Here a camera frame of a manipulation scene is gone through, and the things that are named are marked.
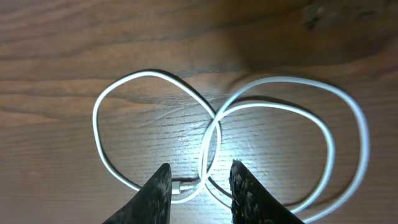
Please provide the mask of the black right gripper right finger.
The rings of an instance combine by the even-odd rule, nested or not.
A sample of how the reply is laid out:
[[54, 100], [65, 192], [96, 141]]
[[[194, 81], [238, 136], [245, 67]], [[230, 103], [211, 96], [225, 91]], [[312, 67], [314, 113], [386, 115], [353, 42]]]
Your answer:
[[234, 224], [303, 224], [266, 190], [241, 161], [233, 161], [229, 184]]

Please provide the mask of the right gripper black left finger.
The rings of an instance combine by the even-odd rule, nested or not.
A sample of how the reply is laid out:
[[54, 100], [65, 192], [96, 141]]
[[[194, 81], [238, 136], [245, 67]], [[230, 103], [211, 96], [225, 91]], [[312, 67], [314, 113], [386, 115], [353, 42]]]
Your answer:
[[127, 204], [104, 224], [169, 224], [172, 197], [170, 164], [162, 164]]

